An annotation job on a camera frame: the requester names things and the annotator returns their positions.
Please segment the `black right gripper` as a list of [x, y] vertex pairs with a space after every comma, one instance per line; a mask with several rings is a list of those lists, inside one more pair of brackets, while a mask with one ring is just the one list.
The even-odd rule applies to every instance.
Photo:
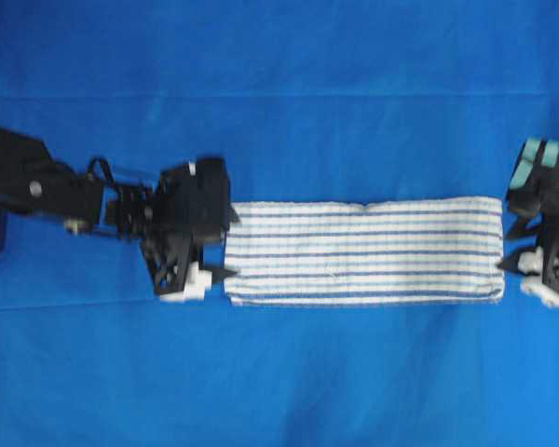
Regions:
[[516, 216], [506, 239], [534, 237], [536, 243], [515, 249], [497, 262], [497, 269], [521, 276], [524, 292], [559, 307], [559, 171], [535, 189], [508, 189], [506, 201]]

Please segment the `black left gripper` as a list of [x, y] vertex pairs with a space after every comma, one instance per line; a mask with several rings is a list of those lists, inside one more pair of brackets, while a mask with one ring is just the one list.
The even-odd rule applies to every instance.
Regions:
[[[201, 301], [215, 284], [238, 273], [203, 264], [203, 247], [214, 241], [207, 175], [200, 162], [163, 170], [143, 207], [141, 252], [154, 294], [163, 302]], [[218, 209], [217, 220], [224, 233], [240, 223], [231, 204]]]

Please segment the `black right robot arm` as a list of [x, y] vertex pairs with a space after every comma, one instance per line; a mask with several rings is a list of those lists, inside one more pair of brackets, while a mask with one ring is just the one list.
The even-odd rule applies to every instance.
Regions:
[[515, 216], [505, 238], [535, 241], [505, 255], [498, 268], [520, 276], [523, 292], [549, 308], [559, 308], [559, 161], [551, 167], [519, 161], [505, 202]]

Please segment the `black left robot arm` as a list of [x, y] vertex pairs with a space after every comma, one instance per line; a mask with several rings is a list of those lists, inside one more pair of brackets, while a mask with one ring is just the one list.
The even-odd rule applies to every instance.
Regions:
[[77, 171], [42, 140], [0, 127], [0, 252], [9, 213], [58, 220], [74, 236], [138, 242], [153, 291], [166, 301], [201, 300], [237, 275], [204, 262], [205, 247], [223, 243], [240, 221], [219, 156], [164, 169], [151, 186], [117, 180], [101, 156]]

